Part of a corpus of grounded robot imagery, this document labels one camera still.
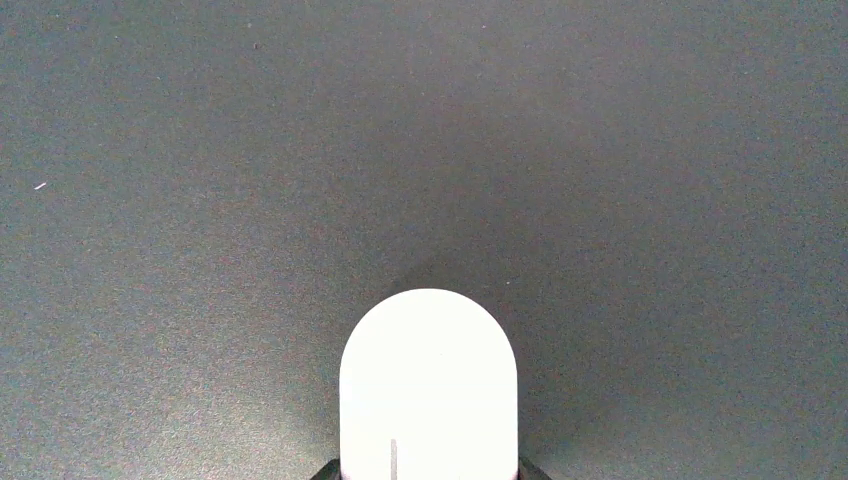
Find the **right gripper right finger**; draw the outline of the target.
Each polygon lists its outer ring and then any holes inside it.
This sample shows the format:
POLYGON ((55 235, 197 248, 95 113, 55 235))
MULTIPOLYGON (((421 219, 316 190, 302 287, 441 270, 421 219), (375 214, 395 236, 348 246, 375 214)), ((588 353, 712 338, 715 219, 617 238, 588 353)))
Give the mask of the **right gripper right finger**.
POLYGON ((518 458, 518 480, 551 480, 551 477, 531 460, 518 458))

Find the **white earbuds charging case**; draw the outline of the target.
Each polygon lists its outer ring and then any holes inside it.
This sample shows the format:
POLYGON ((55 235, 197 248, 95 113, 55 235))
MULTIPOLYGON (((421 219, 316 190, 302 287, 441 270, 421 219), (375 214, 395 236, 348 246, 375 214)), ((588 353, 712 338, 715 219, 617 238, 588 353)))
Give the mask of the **white earbuds charging case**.
POLYGON ((344 479, 515 479, 518 375, 495 317, 445 289, 394 294, 340 361, 344 479))

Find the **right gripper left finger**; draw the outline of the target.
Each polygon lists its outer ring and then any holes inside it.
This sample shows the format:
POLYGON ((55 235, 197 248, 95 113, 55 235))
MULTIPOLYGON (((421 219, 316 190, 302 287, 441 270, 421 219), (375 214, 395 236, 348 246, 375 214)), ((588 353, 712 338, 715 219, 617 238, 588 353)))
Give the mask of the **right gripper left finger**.
POLYGON ((329 460, 310 480, 341 480, 340 460, 338 458, 329 460))

